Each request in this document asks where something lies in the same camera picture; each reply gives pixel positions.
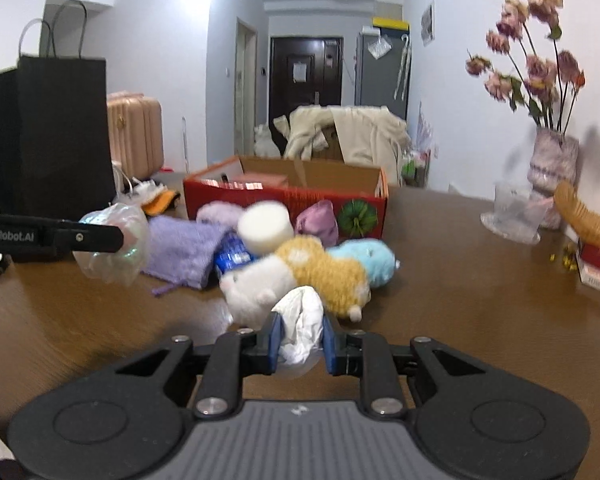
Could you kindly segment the yellow white plush toy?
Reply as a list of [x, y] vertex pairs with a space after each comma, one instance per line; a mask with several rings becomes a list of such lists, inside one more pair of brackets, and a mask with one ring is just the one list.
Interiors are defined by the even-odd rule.
[[298, 235], [272, 254], [227, 272], [220, 289], [234, 323], [257, 330], [273, 307], [293, 289], [310, 286], [325, 310], [337, 318], [360, 322], [370, 302], [370, 283], [362, 263], [336, 258], [321, 241]]

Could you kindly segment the blue tissue packet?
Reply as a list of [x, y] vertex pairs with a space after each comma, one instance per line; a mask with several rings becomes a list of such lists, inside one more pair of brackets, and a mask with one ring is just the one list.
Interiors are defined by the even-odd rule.
[[252, 263], [256, 257], [246, 248], [242, 239], [235, 232], [228, 232], [213, 258], [213, 269], [218, 278]]

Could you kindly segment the light blue plush toy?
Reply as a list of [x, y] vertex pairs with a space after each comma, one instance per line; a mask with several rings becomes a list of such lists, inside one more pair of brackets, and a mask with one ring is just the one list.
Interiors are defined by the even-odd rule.
[[327, 249], [334, 258], [355, 259], [364, 266], [370, 288], [381, 288], [387, 285], [401, 263], [394, 252], [382, 240], [361, 238], [346, 240], [342, 244]]

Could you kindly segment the white round foam sponge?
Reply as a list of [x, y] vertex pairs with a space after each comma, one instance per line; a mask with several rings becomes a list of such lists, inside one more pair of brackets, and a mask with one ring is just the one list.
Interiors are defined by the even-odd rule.
[[281, 244], [294, 237], [287, 207], [275, 200], [264, 200], [246, 208], [237, 223], [236, 232], [245, 248], [256, 256], [275, 252]]

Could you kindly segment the iridescent plastic bag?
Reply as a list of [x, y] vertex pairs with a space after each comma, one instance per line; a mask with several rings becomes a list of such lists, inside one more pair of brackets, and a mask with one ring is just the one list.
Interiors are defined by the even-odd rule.
[[73, 257], [88, 278], [130, 286], [148, 258], [149, 226], [137, 206], [116, 203], [86, 214]]

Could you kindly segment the purple satin scrunchie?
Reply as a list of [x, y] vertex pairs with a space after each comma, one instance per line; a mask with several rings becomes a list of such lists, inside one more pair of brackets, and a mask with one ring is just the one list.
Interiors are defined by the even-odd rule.
[[332, 202], [320, 200], [302, 211], [297, 217], [294, 232], [317, 237], [325, 248], [336, 246], [339, 228]]

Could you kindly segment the purple knitted towel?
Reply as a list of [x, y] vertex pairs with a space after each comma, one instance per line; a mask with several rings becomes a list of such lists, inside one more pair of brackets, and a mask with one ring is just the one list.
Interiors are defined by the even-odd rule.
[[149, 221], [148, 260], [143, 274], [163, 281], [152, 294], [160, 297], [180, 287], [204, 289], [215, 253], [229, 226], [159, 216]]

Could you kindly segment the light purple plush toy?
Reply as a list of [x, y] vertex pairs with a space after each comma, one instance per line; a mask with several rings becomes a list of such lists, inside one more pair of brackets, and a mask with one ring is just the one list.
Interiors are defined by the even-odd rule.
[[235, 229], [244, 213], [245, 208], [242, 206], [215, 200], [198, 209], [196, 220], [204, 223], [222, 224], [222, 226]]

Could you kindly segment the pink suitcase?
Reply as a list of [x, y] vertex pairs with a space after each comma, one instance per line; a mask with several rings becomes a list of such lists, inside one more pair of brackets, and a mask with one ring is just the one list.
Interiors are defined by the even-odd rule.
[[164, 163], [162, 108], [143, 93], [116, 92], [107, 96], [111, 158], [128, 177], [148, 179]]

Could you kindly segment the white dog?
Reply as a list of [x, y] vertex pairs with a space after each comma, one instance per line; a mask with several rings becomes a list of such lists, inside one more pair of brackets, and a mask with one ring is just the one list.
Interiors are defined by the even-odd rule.
[[267, 124], [258, 125], [254, 128], [253, 154], [260, 158], [280, 159], [279, 148], [273, 142], [272, 133]]

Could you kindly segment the beige coat on chair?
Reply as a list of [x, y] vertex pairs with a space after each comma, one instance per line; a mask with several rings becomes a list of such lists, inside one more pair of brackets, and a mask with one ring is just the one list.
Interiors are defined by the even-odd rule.
[[406, 121], [386, 106], [299, 106], [273, 125], [287, 140], [286, 159], [311, 159], [326, 148], [326, 130], [334, 129], [346, 164], [379, 167], [390, 185], [401, 184], [411, 138]]

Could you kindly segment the clear plastic cup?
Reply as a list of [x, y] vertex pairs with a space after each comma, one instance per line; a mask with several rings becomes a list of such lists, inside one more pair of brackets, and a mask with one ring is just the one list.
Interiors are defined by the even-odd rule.
[[496, 182], [493, 210], [480, 214], [482, 225], [511, 242], [536, 245], [540, 227], [554, 205], [549, 197], [534, 197], [531, 188]]

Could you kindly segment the grey refrigerator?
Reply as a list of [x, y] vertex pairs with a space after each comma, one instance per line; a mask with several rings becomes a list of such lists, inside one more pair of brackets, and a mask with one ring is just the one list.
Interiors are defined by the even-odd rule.
[[411, 35], [404, 30], [380, 36], [358, 34], [354, 104], [385, 106], [405, 119], [411, 82]]

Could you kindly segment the pink glass vase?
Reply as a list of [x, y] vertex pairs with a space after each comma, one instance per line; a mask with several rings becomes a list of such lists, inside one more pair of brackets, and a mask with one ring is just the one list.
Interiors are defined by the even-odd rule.
[[579, 141], [547, 128], [537, 128], [527, 179], [531, 183], [530, 198], [547, 200], [562, 181], [576, 182]]

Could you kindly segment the yellow box on refrigerator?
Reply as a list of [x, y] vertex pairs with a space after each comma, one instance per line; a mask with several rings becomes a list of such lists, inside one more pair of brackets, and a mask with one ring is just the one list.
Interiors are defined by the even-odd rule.
[[401, 32], [408, 32], [411, 29], [410, 24], [406, 21], [395, 20], [394, 18], [381, 18], [380, 16], [372, 18], [372, 25], [376, 28], [400, 30]]

